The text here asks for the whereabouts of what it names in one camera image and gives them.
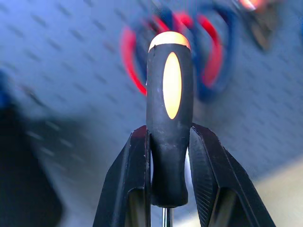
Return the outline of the blue and red scissors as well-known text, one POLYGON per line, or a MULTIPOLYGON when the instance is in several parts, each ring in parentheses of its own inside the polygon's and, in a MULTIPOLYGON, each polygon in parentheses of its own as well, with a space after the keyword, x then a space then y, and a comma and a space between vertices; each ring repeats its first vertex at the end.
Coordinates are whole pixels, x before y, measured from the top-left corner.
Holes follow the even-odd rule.
POLYGON ((126 72, 138 90, 146 95, 147 49, 141 48, 138 44, 139 38, 143 35, 142 32, 153 31, 155 34, 159 34, 164 31, 176 31, 181 33, 188 29, 193 36, 191 47, 194 51, 197 96, 199 100, 206 102, 221 93, 229 81, 229 71, 236 44, 235 26, 235 13, 219 5, 202 5, 192 16, 186 12, 161 9, 124 29, 120 40, 120 50, 126 72), (226 47, 223 46, 217 30, 206 17, 209 12, 215 12, 226 24, 226 47), (202 47, 199 43, 200 28, 203 28, 212 39, 211 50, 206 61, 203 60, 202 47))

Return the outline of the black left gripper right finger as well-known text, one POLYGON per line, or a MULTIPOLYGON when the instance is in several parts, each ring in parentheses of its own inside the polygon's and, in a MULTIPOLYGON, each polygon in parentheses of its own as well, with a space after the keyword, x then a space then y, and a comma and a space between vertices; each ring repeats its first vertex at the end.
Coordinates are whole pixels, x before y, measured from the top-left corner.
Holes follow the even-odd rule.
POLYGON ((230 227, 276 227, 254 184, 241 164, 208 128, 193 124, 189 160, 197 212, 201 227, 208 227, 219 209, 221 193, 230 190, 242 206, 230 227))

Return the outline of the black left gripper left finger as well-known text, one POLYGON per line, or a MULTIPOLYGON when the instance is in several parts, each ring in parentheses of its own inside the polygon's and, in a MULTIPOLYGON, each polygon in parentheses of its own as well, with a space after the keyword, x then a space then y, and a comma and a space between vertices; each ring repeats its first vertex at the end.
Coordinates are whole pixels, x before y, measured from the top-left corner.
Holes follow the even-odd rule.
POLYGON ((142 126, 107 172, 93 227, 151 227, 150 189, 149 136, 142 126))

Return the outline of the black and orange screwdriver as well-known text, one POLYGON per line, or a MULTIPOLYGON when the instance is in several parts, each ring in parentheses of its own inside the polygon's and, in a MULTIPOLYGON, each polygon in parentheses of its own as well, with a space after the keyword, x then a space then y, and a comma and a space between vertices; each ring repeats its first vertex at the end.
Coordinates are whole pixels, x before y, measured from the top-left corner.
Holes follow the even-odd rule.
POLYGON ((188 201, 185 159, 193 101, 189 41, 178 32, 160 33, 148 50, 146 126, 153 159, 151 203, 162 208, 162 227, 173 227, 173 209, 188 201))

